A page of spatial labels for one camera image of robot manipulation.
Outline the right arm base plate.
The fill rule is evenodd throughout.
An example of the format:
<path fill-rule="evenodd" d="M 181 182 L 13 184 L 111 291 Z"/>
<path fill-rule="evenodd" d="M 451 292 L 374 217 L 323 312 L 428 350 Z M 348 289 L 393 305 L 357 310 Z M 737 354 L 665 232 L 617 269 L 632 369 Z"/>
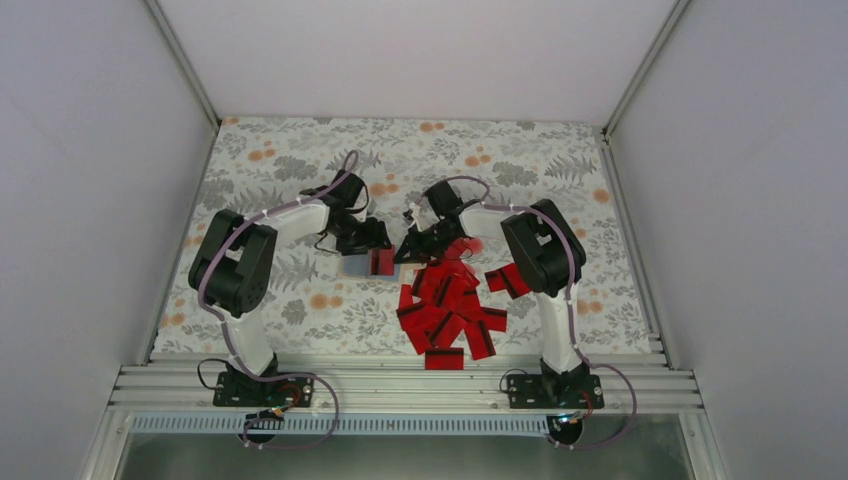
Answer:
<path fill-rule="evenodd" d="M 547 385 L 541 374 L 512 373 L 503 389 L 513 409 L 603 409 L 604 391 L 597 375 L 588 375 L 578 384 Z"/>

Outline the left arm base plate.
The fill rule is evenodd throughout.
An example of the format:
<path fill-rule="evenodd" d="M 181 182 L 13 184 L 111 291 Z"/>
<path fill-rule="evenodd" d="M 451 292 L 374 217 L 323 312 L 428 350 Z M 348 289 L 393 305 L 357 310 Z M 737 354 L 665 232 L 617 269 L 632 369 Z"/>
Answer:
<path fill-rule="evenodd" d="M 311 405 L 314 380 L 302 377 L 276 382 L 257 382 L 241 372 L 222 372 L 212 404 L 215 407 L 276 408 Z"/>

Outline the beige card holder wallet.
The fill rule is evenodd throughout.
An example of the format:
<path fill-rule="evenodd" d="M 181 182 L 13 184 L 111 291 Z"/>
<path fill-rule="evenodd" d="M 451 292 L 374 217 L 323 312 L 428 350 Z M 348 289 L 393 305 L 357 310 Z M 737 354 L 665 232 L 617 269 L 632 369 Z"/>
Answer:
<path fill-rule="evenodd" d="M 394 262 L 395 249 L 372 249 L 365 254 L 343 256 L 339 276 L 347 279 L 398 283 L 401 266 Z"/>

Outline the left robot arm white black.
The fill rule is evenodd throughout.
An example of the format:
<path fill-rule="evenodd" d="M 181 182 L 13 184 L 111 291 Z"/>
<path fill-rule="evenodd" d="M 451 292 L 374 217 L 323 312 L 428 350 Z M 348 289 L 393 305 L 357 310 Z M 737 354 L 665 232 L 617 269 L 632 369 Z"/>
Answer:
<path fill-rule="evenodd" d="M 333 181 L 302 191 L 292 202 L 247 218 L 218 211 L 188 273 L 202 309 L 222 326 L 230 369 L 241 373 L 239 392 L 255 405 L 278 391 L 276 355 L 257 309 L 271 280 L 276 247 L 309 235 L 331 235 L 335 252 L 365 255 L 388 249 L 384 222 L 368 215 L 370 194 L 357 175 L 341 170 Z"/>

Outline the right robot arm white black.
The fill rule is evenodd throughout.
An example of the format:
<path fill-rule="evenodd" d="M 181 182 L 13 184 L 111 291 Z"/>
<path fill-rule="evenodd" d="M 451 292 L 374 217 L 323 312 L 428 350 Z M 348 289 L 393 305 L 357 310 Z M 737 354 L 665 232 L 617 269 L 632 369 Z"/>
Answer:
<path fill-rule="evenodd" d="M 503 240 L 521 281 L 536 296 L 542 326 L 540 391 L 555 407 L 565 407 L 588 385 L 591 364 L 577 346 L 576 293 L 587 255 L 556 204 L 542 199 L 530 206 L 498 205 L 487 194 L 468 201 L 448 179 L 424 193 L 437 217 L 417 225 L 417 206 L 405 213 L 411 221 L 396 263 L 426 263 L 446 259 L 459 239 Z"/>

